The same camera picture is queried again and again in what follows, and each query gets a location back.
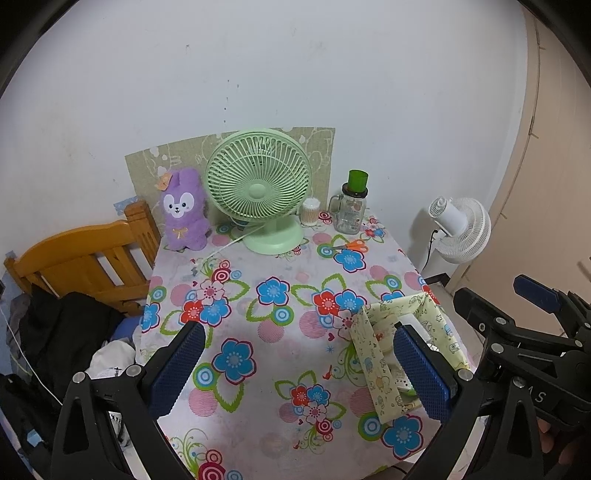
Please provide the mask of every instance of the white power cord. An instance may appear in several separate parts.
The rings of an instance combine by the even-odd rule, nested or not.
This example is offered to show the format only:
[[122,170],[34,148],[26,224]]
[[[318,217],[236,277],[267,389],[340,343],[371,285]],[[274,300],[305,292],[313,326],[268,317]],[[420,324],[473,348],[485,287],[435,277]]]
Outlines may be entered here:
[[31,372],[33,372],[33,375],[35,375],[36,379],[39,380],[39,383],[41,384],[41,386],[43,388],[45,388],[49,394],[56,399],[56,402],[58,402],[60,404],[60,406],[63,406],[63,403],[53,394],[53,392],[51,390],[49,390],[49,388],[47,388],[45,386],[45,384],[41,381],[41,378],[39,378],[39,375],[37,375],[37,372],[35,372],[33,370],[33,367],[31,366],[31,364],[29,363],[29,360],[27,360],[27,357],[25,356],[25,353],[22,351],[21,346],[19,345],[18,341],[17,341],[17,337],[14,335],[14,332],[12,331],[12,329],[10,328],[10,323],[8,323],[8,319],[6,318],[6,314],[4,313],[4,311],[2,309],[0,309],[0,312],[2,312],[2,317],[4,317],[4,322],[6,323],[6,326],[8,327],[8,330],[10,330],[10,333],[12,335],[12,338],[14,338],[14,341],[17,344],[18,349],[21,351],[21,355],[22,357],[25,359],[25,362],[27,362],[27,365],[29,366],[29,368],[31,369]]
[[227,245],[224,245],[221,248],[218,248],[215,252],[211,253],[208,257],[206,257],[203,262],[201,263],[201,268],[203,268],[203,266],[205,265],[205,262],[207,260],[209,260],[211,257],[215,257],[215,255],[217,255],[218,253],[220,253],[222,250],[224,250],[225,248],[229,247],[230,245],[233,245],[237,242],[239,242],[240,240],[242,240],[244,237],[248,236],[248,235],[252,235],[254,232],[258,232],[261,228],[263,228],[265,226],[265,224],[263,223],[259,228],[255,228],[254,230],[245,233],[242,236],[239,236],[238,238],[236,238],[235,240],[232,240],[230,243],[228,243]]

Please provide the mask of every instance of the fan base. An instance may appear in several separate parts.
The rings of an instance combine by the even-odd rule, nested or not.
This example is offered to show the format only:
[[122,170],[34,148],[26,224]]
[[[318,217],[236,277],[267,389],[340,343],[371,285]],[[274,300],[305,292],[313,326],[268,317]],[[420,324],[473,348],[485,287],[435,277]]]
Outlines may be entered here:
[[244,233],[248,233],[242,240],[244,245],[263,255],[284,254],[293,250],[304,239],[304,229],[296,215],[271,220],[263,228],[260,225],[249,226],[244,229]]

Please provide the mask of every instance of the plush toy face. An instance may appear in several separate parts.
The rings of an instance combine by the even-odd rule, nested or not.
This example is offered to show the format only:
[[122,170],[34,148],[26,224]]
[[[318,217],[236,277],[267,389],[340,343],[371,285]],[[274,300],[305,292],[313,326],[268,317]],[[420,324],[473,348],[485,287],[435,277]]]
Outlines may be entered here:
[[173,195],[167,193],[163,200],[164,211],[175,218],[181,218],[186,212],[193,210],[195,198],[189,192],[184,192],[178,202]]

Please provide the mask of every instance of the electrical cable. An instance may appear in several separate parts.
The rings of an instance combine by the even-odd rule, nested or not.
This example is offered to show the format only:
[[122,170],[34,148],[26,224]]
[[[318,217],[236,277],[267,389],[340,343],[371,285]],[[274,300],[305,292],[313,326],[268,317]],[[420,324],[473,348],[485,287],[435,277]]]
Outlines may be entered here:
[[423,265],[423,270],[425,270],[425,267],[427,266],[427,264],[429,263],[429,258],[431,258],[431,247],[433,246],[433,236],[438,232],[439,230],[434,230],[431,233],[431,241],[429,242],[429,252],[427,253],[427,261],[425,262],[425,264]]
[[22,351],[22,348],[20,346],[20,344],[17,341],[17,337],[14,335],[14,332],[12,331],[12,329],[10,328],[10,324],[8,323],[8,319],[6,318],[6,314],[4,313],[4,311],[2,309],[0,309],[0,312],[2,312],[2,317],[4,317],[4,322],[6,323],[6,326],[8,327],[8,330],[10,330],[10,333],[12,335],[12,338],[14,338],[14,341],[17,343],[17,347],[18,349],[21,351],[21,355],[22,357],[25,359],[25,362],[27,362],[27,365],[29,366],[29,368],[31,369],[31,372],[33,372],[33,375],[35,375],[36,379],[39,380],[39,383],[41,384],[41,386],[43,388],[45,388],[49,394],[56,399],[56,402],[58,402],[60,404],[60,407],[63,406],[63,403],[53,394],[53,392],[51,390],[49,390],[49,388],[47,388],[45,386],[45,384],[41,381],[41,378],[39,378],[39,375],[37,375],[37,372],[35,372],[33,370],[33,367],[31,366],[31,364],[29,363],[29,360],[27,360],[27,357],[25,356],[25,353]]
[[209,260],[211,257],[214,257],[215,255],[217,255],[218,253],[220,253],[222,250],[224,250],[224,248],[227,248],[227,247],[229,247],[230,245],[232,245],[232,244],[235,244],[235,243],[239,242],[239,241],[240,241],[240,240],[242,240],[244,237],[246,237],[246,236],[248,236],[248,235],[252,235],[254,232],[258,232],[258,231],[259,231],[261,228],[263,228],[264,226],[265,226],[265,224],[263,223],[263,224],[262,224],[262,225],[261,225],[259,228],[255,228],[254,230],[252,230],[252,231],[250,231],[250,232],[248,232],[248,233],[245,233],[245,234],[244,234],[244,235],[242,235],[242,236],[239,236],[239,237],[238,237],[238,238],[236,238],[235,240],[232,240],[232,241],[231,241],[230,243],[228,243],[227,245],[224,245],[223,247],[221,247],[221,248],[218,248],[218,249],[217,249],[215,252],[213,252],[212,254],[210,254],[208,257],[206,257],[206,258],[203,260],[203,262],[201,263],[201,268],[203,268],[203,266],[205,265],[205,262],[206,262],[207,260]]
[[404,473],[404,475],[408,475],[408,472],[405,472],[404,470],[402,470],[398,465],[392,465],[392,468],[395,468],[399,472]]

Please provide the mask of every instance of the glass jar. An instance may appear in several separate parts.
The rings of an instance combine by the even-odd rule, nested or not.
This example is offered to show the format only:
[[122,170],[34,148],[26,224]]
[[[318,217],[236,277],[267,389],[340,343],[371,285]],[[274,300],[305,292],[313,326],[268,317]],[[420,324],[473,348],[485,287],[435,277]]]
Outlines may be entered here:
[[335,230],[337,232],[355,235],[361,229],[368,190],[365,189],[361,193],[352,192],[345,183],[342,191],[343,193],[330,198],[329,210],[335,215]]

